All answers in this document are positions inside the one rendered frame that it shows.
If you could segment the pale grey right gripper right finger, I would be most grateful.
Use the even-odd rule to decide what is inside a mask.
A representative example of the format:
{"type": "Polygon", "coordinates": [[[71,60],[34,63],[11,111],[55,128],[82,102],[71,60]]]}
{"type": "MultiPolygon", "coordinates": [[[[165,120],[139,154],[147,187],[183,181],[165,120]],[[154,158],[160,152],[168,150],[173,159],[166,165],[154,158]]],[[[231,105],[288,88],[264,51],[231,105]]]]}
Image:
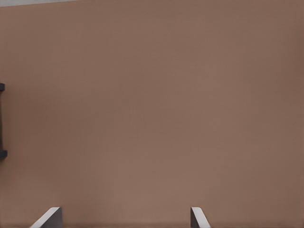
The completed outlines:
{"type": "Polygon", "coordinates": [[[211,225],[200,207],[190,208],[190,228],[211,228],[211,225]]]}

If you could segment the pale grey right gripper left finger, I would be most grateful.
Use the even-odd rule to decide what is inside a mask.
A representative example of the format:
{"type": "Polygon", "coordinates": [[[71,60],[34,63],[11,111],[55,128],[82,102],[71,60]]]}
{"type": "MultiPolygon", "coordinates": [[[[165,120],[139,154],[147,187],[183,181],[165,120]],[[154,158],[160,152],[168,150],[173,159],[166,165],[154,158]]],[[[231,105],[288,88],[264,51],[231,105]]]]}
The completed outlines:
{"type": "Polygon", "coordinates": [[[62,228],[62,208],[51,207],[29,228],[62,228]]]}

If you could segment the black shoe rack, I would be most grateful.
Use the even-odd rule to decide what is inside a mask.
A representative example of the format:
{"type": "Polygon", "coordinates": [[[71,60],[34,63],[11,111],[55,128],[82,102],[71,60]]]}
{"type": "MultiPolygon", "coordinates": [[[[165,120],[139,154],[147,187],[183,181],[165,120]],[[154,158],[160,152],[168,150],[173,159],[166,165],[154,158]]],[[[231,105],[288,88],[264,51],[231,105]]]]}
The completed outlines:
{"type": "Polygon", "coordinates": [[[3,118],[2,118],[2,106],[1,95],[5,91],[5,84],[0,83],[0,160],[5,159],[8,156],[8,151],[3,147],[3,118]]]}

